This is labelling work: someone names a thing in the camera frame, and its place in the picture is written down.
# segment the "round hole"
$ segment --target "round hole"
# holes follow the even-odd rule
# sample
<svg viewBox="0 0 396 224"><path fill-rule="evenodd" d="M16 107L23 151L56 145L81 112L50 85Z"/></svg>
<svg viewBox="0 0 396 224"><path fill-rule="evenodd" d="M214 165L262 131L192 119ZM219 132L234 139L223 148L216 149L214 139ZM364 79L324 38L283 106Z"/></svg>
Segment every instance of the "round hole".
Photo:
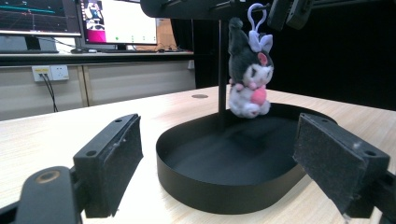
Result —
<svg viewBox="0 0 396 224"><path fill-rule="evenodd" d="M376 156L376 154L372 151L365 151L364 153L368 156Z"/></svg>
<svg viewBox="0 0 396 224"><path fill-rule="evenodd" d="M208 96L205 94L195 94L192 96L192 98L196 98L196 99L204 99L207 98Z"/></svg>
<svg viewBox="0 0 396 224"><path fill-rule="evenodd" d="M61 175L61 172L59 171L47 171L46 173L39 175L36 179L35 182L39 184L45 184L48 183L56 178L58 178Z"/></svg>
<svg viewBox="0 0 396 224"><path fill-rule="evenodd" d="M94 156L96 154L96 151L89 151L85 155L87 156Z"/></svg>

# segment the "computer monitor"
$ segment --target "computer monitor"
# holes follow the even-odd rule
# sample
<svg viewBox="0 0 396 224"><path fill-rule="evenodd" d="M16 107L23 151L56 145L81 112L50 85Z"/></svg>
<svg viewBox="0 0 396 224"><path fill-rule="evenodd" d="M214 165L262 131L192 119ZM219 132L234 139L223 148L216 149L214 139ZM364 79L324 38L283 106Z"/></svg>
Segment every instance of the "computer monitor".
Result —
<svg viewBox="0 0 396 224"><path fill-rule="evenodd" d="M157 45L157 22L139 2L131 0L82 0L81 18L86 44Z"/></svg>
<svg viewBox="0 0 396 224"><path fill-rule="evenodd" d="M28 49L40 49L39 36L79 37L77 3L74 0L2 1L0 35L24 36Z"/></svg>

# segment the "kuromi plush toy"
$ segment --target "kuromi plush toy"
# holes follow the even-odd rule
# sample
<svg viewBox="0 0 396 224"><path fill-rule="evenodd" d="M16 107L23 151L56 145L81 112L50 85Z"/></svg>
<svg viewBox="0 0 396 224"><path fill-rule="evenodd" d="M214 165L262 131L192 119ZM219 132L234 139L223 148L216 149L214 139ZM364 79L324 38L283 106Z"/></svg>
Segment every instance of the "kuromi plush toy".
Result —
<svg viewBox="0 0 396 224"><path fill-rule="evenodd" d="M232 18L229 23L230 110L240 118L253 119L268 113L265 85L271 80L274 65L268 54L272 36L242 31L243 23Z"/></svg>

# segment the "wooden table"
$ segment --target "wooden table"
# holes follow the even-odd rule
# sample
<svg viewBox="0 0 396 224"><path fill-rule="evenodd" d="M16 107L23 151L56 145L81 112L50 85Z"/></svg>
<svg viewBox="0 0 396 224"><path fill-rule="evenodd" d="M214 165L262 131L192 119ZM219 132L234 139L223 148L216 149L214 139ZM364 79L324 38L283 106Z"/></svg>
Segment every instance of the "wooden table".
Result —
<svg viewBox="0 0 396 224"><path fill-rule="evenodd" d="M207 98L193 98L205 94ZM396 164L396 112L338 103L279 91L269 91L274 103L317 110L348 131L387 152L389 170ZM19 199L21 186L31 174L51 166L72 167L73 156L113 119L141 116L144 158L125 191L115 217L84 218L84 223L345 223L335 205L318 185L305 176L273 206L245 215L215 215L178 202L159 183L156 142L167 129L218 112L218 88L184 91L110 105L0 122L0 207ZM349 223L377 223L352 219Z"/></svg>

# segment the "electrical outlet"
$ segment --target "electrical outlet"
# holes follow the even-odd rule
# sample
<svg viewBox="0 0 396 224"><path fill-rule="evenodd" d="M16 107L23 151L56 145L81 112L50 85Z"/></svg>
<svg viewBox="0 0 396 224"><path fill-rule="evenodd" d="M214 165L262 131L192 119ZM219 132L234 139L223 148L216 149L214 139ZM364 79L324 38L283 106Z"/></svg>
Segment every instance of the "electrical outlet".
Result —
<svg viewBox="0 0 396 224"><path fill-rule="evenodd" d="M33 78L36 82L44 82L44 75L52 80L52 73L48 65L32 66Z"/></svg>
<svg viewBox="0 0 396 224"><path fill-rule="evenodd" d="M52 65L50 67L52 78L56 80L67 80L69 79L69 72L67 71L67 65Z"/></svg>

